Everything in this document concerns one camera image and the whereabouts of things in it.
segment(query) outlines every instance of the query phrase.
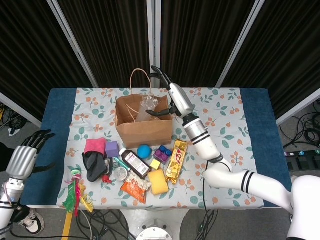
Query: black curtain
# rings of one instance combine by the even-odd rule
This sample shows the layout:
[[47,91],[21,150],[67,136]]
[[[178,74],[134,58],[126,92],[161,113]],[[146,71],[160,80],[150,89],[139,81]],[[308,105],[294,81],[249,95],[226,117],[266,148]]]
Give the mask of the black curtain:
[[[135,68],[150,71],[145,0],[59,0],[100,87],[128,87]],[[133,86],[149,85],[137,73]]]
[[267,0],[223,87],[266,88],[277,118],[320,88],[320,1]]
[[92,87],[47,1],[0,2],[0,92],[41,120],[52,88]]
[[163,0],[161,68],[182,87],[214,87],[254,0]]

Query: small yellow block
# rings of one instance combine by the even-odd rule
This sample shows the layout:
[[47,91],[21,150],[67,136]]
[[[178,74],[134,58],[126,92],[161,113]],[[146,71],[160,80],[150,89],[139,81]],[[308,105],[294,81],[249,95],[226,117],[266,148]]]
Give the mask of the small yellow block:
[[158,170],[160,164],[161,164],[161,162],[159,162],[158,160],[153,159],[150,167],[154,168],[155,170]]
[[150,183],[152,183],[151,191],[153,195],[164,194],[169,191],[165,174],[162,169],[149,172],[148,177],[149,177]]

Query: gold candy wrapper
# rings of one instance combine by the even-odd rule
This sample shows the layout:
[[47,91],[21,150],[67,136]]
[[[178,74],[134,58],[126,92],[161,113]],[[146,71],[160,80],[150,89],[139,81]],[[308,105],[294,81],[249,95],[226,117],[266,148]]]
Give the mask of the gold candy wrapper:
[[180,175],[182,164],[187,153],[188,144],[185,141],[175,140],[172,156],[168,168],[166,169],[165,180],[177,183]]

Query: chip bag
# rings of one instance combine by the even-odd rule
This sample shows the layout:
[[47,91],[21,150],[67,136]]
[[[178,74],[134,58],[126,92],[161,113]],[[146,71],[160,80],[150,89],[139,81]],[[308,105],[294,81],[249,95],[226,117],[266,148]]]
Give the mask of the chip bag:
[[129,172],[129,176],[122,185],[122,191],[137,199],[140,203],[146,204],[147,190],[151,187],[151,183],[141,179],[133,171]]

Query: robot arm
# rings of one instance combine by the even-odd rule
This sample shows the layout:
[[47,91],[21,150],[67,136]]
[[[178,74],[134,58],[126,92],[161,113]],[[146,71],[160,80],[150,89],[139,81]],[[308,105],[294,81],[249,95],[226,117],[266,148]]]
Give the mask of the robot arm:
[[232,165],[218,151],[207,131],[208,128],[204,126],[199,117],[193,114],[194,107],[185,91],[179,85],[172,83],[169,77],[159,68],[155,66],[151,68],[166,86],[172,102],[170,109],[162,112],[147,110],[147,112],[153,116],[176,114],[183,119],[182,125],[185,132],[191,139],[199,156],[214,164],[205,172],[205,180],[208,184],[215,188],[237,189],[255,195],[286,209],[292,214],[291,193],[280,182],[251,171],[233,173]]
[[232,165],[223,157],[214,144],[207,128],[199,117],[193,114],[194,107],[185,91],[159,68],[151,67],[166,86],[172,102],[170,109],[147,112],[152,116],[176,114],[183,119],[183,127],[196,148],[199,156],[213,165],[205,172],[205,180],[215,188],[237,189],[267,200],[294,214],[288,233],[288,240],[315,240],[319,232],[316,224],[320,214],[317,201],[320,198],[320,178],[315,176],[299,177],[292,184],[292,193],[277,180],[252,171],[233,173]]
[[35,167],[39,151],[49,138],[55,134],[51,130],[40,130],[28,137],[21,146],[18,146],[10,159],[6,172],[9,180],[2,185],[0,190],[0,239],[6,239],[6,233],[11,230],[11,217],[19,209],[19,199],[24,191],[24,181],[32,173],[39,173],[53,167]]

